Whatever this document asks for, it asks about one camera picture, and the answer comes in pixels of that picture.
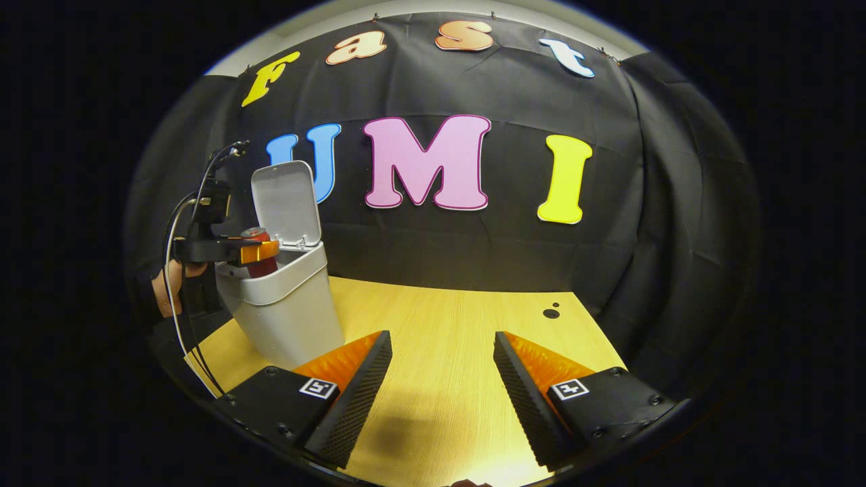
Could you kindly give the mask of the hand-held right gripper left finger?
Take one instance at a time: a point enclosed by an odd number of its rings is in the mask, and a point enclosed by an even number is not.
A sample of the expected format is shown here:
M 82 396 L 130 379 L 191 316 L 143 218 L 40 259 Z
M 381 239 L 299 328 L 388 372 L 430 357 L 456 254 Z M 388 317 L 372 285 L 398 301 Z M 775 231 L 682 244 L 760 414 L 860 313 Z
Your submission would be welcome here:
M 294 370 L 268 366 L 216 401 L 242 431 L 291 457 L 344 469 L 392 361 L 387 330 Z

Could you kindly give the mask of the red pop can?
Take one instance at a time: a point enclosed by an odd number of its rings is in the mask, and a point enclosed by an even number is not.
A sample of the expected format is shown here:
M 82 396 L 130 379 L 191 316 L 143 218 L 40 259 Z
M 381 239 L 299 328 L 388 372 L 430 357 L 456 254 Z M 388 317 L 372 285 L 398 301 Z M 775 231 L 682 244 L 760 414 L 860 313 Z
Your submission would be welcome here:
M 258 241 L 272 240 L 269 232 L 260 226 L 248 228 L 248 230 L 241 233 L 241 237 Z M 250 274 L 251 278 L 265 277 L 265 275 L 270 275 L 277 271 L 276 257 L 268 258 L 262 262 L 257 262 L 245 267 L 247 268 L 248 274 Z

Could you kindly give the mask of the black backdrop cloth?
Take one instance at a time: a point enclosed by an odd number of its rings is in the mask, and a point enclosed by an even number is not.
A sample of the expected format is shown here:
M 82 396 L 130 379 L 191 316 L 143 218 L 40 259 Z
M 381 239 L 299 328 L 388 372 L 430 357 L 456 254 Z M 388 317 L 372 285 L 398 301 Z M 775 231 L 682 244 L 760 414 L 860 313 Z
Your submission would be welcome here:
M 723 117 L 652 52 L 467 7 L 343 22 L 200 77 L 148 143 L 122 237 L 155 275 L 177 200 L 234 141 L 224 231 L 254 170 L 311 167 L 334 275 L 566 291 L 658 383 L 739 325 L 760 259 L 754 170 Z

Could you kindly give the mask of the white desktop garbage bin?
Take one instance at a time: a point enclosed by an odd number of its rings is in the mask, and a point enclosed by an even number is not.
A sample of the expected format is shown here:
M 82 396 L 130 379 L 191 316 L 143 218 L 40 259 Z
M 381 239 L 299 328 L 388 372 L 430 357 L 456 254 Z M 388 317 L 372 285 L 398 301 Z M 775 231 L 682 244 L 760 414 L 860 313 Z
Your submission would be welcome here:
M 216 286 L 236 323 L 275 366 L 293 369 L 344 344 L 327 273 L 313 173 L 295 160 L 251 178 L 260 227 L 279 242 L 277 271 L 251 278 L 245 266 L 216 265 Z

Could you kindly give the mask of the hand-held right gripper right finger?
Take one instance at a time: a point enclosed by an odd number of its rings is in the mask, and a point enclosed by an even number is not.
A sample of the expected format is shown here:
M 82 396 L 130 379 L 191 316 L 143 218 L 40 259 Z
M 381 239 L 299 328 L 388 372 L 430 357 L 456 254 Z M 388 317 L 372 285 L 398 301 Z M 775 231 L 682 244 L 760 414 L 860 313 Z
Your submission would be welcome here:
M 507 331 L 495 334 L 494 362 L 533 456 L 550 472 L 606 462 L 677 407 L 624 367 L 595 372 Z

